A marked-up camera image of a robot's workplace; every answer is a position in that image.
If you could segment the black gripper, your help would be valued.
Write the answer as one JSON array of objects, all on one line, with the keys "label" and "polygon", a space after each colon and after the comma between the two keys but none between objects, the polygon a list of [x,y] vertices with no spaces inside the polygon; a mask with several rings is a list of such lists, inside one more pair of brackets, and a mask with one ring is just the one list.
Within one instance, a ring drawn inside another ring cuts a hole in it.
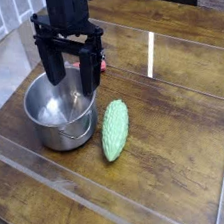
[{"label": "black gripper", "polygon": [[80,75],[83,94],[92,95],[100,85],[102,59],[92,49],[68,40],[68,36],[85,36],[86,45],[101,51],[103,30],[89,21],[88,2],[93,0],[46,0],[47,14],[33,14],[30,21],[35,28],[35,42],[46,70],[48,80],[54,86],[65,77],[61,52],[79,51]]}]

